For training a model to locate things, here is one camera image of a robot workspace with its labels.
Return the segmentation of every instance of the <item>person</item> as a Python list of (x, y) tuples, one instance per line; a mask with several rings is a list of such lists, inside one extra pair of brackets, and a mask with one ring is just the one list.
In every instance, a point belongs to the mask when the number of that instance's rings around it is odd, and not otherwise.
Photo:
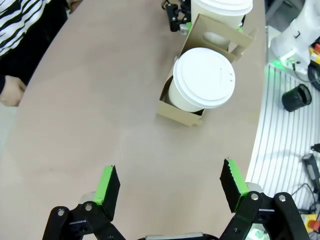
[(41, 58), (67, 21), (66, 0), (0, 0), (0, 102), (18, 106)]

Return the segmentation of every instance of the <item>black cup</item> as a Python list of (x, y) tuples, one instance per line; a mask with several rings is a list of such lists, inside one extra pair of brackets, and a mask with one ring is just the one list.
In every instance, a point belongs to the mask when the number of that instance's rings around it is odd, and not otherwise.
[(293, 112), (307, 106), (311, 102), (311, 93), (309, 88), (304, 84), (300, 84), (282, 95), (282, 104), (288, 112)]

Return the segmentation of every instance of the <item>cardboard cup holder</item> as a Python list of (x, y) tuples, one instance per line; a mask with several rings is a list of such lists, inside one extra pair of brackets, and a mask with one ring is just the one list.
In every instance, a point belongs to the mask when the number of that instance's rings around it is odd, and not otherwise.
[[(206, 41), (204, 39), (204, 33), (206, 32), (211, 32), (230, 40), (232, 43), (236, 44), (235, 48), (231, 52), (228, 52), (227, 50), (224, 50), (219, 46)], [(183, 53), (190, 49), (207, 48), (224, 55), (229, 60), (229, 62), (232, 63), (241, 58), (246, 48), (255, 39), (256, 32), (257, 30), (255, 29), (249, 35), (246, 35), (245, 33), (239, 32), (237, 29), (233, 29), (230, 26), (224, 25), (209, 17), (199, 14), (177, 58), (179, 58)], [(203, 123), (201, 118), (206, 109), (197, 112), (188, 112), (167, 103), (166, 98), (172, 81), (173, 66), (167, 79), (165, 80), (165, 84), (158, 101), (157, 114), (175, 120), (187, 126), (201, 125)]]

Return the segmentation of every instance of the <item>table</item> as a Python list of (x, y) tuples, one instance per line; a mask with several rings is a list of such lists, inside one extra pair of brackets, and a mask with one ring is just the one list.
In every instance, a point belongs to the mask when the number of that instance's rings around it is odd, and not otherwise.
[(186, 127), (156, 115), (185, 36), (161, 1), (84, 1), (43, 57), (0, 162), (0, 238), (41, 239), (50, 210), (74, 208), (103, 167), (121, 182), (113, 223), (127, 239), (203, 231), (220, 236), (231, 213), (220, 184), (225, 157), (245, 176), (265, 66), (262, 1), (246, 18), (255, 42), (233, 64), (235, 92)]

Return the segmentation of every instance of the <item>striped shirt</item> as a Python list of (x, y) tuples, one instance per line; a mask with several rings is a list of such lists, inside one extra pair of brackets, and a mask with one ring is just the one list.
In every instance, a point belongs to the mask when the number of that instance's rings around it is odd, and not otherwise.
[(18, 46), (51, 0), (0, 0), (0, 56)]

